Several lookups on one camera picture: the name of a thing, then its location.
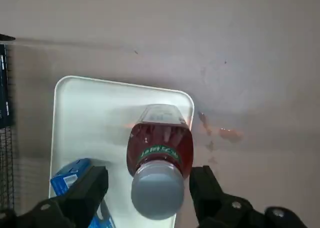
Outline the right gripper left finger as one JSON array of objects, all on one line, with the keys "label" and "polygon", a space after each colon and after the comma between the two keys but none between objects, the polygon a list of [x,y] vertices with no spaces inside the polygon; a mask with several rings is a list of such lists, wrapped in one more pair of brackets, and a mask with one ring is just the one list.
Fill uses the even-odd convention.
[{"label": "right gripper left finger", "polygon": [[92,166],[68,191],[39,202],[32,210],[17,215],[0,211],[1,227],[88,227],[109,187],[104,166]]}]

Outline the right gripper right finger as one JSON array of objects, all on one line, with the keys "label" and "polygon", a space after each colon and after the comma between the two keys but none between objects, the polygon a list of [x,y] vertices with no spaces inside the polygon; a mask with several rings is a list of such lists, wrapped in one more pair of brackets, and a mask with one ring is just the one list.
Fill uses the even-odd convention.
[{"label": "right gripper right finger", "polygon": [[191,169],[189,191],[198,227],[306,227],[287,208],[271,206],[261,213],[248,200],[223,192],[207,165]]}]

